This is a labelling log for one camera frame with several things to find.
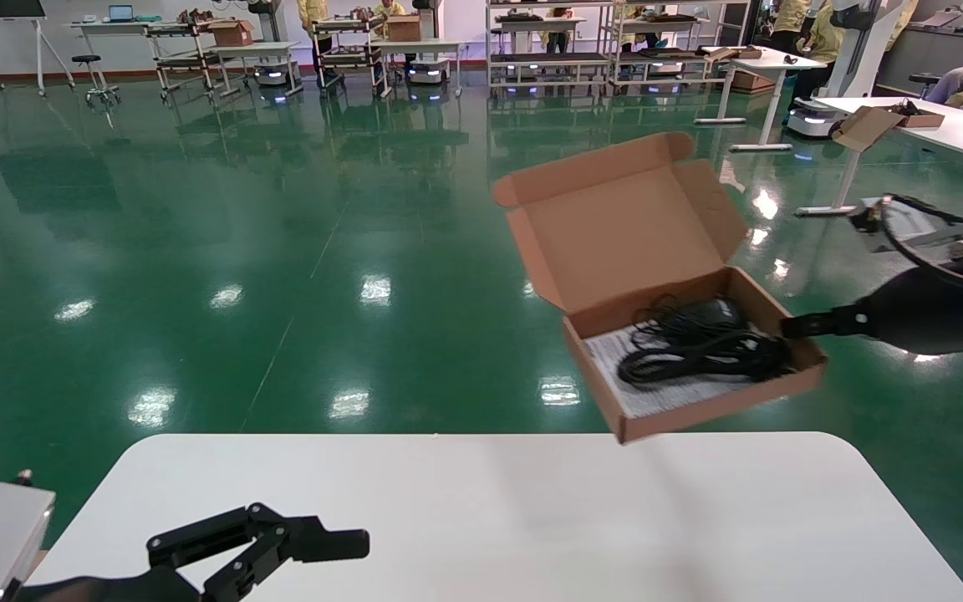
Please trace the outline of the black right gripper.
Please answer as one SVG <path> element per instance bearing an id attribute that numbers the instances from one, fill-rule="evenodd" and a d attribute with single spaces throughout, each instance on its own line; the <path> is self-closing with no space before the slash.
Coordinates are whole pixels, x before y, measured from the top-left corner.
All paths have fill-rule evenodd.
<path id="1" fill-rule="evenodd" d="M 906 270 L 853 305 L 780 321 L 786 339 L 867 336 L 915 355 L 963 352 L 963 286 Z"/>

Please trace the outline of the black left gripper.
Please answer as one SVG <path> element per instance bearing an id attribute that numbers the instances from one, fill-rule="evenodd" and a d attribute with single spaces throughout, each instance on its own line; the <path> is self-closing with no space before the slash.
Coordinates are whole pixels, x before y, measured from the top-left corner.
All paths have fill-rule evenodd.
<path id="1" fill-rule="evenodd" d="M 200 594 L 177 570 L 241 548 L 210 576 Z M 165 531 L 146 542 L 150 569 L 131 578 L 78 578 L 26 585 L 19 601 L 242 601 L 283 564 L 362 559 L 364 529 L 328 530 L 318 517 L 284 518 L 252 503 Z"/>

